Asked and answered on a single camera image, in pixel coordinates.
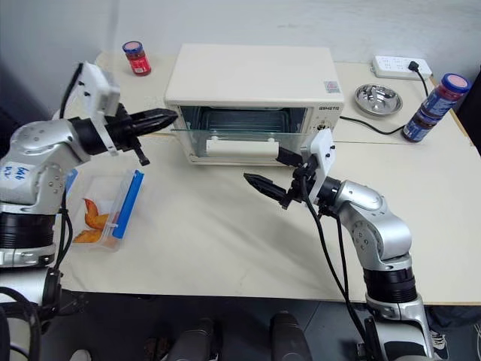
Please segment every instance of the robotic arm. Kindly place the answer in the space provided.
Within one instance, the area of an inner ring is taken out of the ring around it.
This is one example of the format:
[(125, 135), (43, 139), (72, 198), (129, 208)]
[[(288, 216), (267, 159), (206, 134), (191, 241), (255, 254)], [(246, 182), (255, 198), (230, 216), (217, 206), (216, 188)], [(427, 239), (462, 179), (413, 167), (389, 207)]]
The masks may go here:
[[(73, 81), (82, 90), (89, 118), (26, 124), (15, 131), (10, 150), (0, 161), (0, 288), (13, 289), (34, 304), (41, 322), (59, 308), (61, 274), (50, 264), (56, 252), (53, 224), (67, 174), (106, 151), (117, 155), (119, 150), (133, 150), (142, 165), (149, 164), (138, 137), (177, 118), (175, 112), (158, 108), (128, 114), (108, 74), (87, 62), (80, 69), (80, 77)], [(18, 305), (11, 296), (0, 293), (0, 308), (11, 328), (17, 326)]]
[[(407, 355), (434, 358), (424, 306), (416, 292), (410, 230), (375, 190), (327, 177), (335, 159), (329, 129), (307, 141), (301, 152), (302, 156), (280, 148), (277, 160), (296, 167), (287, 192), (257, 174), (244, 177), (283, 208), (292, 200), (309, 201), (319, 206), (319, 216), (339, 217), (349, 231), (364, 269), (366, 302), (373, 315), (365, 321), (368, 359), (388, 361)], [(309, 199), (302, 196), (303, 181)]]

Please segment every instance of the white wall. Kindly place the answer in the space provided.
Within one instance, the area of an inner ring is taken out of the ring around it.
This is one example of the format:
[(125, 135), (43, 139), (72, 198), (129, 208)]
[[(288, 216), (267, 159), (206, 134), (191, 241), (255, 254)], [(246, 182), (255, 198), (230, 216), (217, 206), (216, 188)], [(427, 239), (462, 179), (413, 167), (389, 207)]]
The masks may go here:
[(50, 112), (76, 62), (133, 39), (148, 53), (210, 42), (326, 46), (346, 62), (415, 56), (437, 78), (473, 79), (481, 64), (480, 0), (0, 1), (0, 59)]

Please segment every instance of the jar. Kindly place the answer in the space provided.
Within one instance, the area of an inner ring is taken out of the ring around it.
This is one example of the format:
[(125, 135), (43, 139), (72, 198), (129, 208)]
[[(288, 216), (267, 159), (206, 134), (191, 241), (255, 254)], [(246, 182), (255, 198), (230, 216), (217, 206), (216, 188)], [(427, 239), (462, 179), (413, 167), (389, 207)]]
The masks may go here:
[(143, 77), (150, 74), (152, 69), (140, 41), (129, 41), (122, 46), (122, 49), (135, 75)]
[(425, 114), (422, 113), (421, 108), (413, 115), (411, 120), (404, 126), (401, 134), (413, 143), (420, 142), (433, 128), (436, 126), (437, 122), (429, 123), (426, 121)]
[(421, 104), (421, 109), (427, 116), (441, 119), (470, 88), (469, 80), (461, 75), (445, 74)]

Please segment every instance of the power strip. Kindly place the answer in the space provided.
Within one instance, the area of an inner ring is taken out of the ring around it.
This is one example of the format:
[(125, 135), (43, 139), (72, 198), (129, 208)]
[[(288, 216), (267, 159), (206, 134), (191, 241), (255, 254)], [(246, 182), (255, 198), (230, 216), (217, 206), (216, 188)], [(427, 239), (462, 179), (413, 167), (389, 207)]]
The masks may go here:
[(420, 80), (419, 75), (408, 68), (409, 63), (412, 61), (419, 64), (419, 73), (425, 80), (433, 74), (424, 59), (401, 58), (398, 56), (375, 56), (373, 59), (374, 74), (377, 77)]

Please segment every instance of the oven door handle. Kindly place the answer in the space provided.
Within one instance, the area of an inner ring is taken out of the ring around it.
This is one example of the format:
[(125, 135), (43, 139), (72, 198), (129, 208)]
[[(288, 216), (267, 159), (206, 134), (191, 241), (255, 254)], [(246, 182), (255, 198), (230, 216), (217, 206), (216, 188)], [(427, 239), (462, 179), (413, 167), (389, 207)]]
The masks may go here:
[(213, 136), (207, 139), (205, 148), (209, 156), (276, 159), (279, 155), (279, 142), (273, 138), (267, 141), (226, 141)]

